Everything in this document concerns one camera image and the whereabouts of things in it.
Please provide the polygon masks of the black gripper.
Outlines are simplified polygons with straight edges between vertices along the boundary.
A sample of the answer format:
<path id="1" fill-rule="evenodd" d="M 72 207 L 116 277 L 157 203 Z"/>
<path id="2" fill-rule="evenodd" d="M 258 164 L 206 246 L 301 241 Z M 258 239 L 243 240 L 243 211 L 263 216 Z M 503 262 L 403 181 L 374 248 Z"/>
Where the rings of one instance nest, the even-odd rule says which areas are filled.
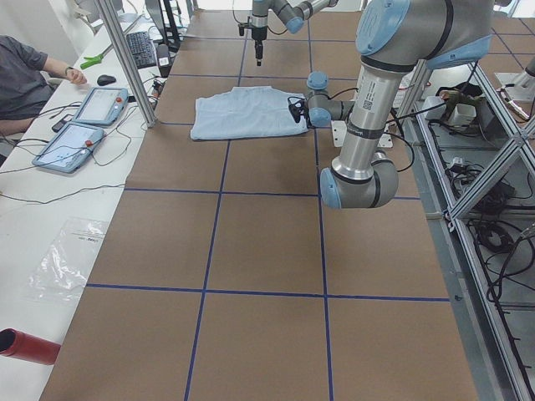
<path id="1" fill-rule="evenodd" d="M 263 41 L 267 39 L 268 27 L 256 27 L 251 23 L 238 23 L 237 26 L 240 36 L 244 36 L 246 30 L 250 30 L 252 32 L 252 39 L 255 41 L 254 46 L 256 65 L 260 67 L 263 60 Z"/>
<path id="2" fill-rule="evenodd" d="M 310 118 L 308 113 L 308 103 L 304 97 L 289 96 L 287 97 L 288 110 L 292 115 L 296 124 L 304 119 L 306 125 L 310 125 Z"/>

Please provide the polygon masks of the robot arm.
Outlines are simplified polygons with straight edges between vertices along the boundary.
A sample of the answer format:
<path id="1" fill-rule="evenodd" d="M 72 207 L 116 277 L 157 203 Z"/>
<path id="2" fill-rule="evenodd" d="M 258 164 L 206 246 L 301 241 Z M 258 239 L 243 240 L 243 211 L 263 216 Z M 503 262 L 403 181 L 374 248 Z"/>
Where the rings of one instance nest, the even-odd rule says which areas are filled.
<path id="1" fill-rule="evenodd" d="M 492 1 L 373 1 L 356 32 L 362 77 L 353 102 L 334 102 L 327 78 L 308 76 L 306 98 L 289 102 L 295 121 L 346 122 L 339 156 L 320 174 L 323 202 L 334 209 L 375 208 L 398 189 L 398 172 L 377 149 L 400 81 L 418 61 L 430 70 L 476 62 L 490 48 Z"/>
<path id="2" fill-rule="evenodd" d="M 302 1 L 292 6 L 284 0 L 259 0 L 252 1 L 252 10 L 247 20 L 237 20 L 235 12 L 232 12 L 237 23 L 238 34 L 244 36 L 247 30 L 251 31 L 254 41 L 255 59 L 257 66 L 262 65 L 263 42 L 268 36 L 268 14 L 272 11 L 290 33 L 297 33 L 315 13 L 324 8 L 334 8 L 338 0 Z"/>

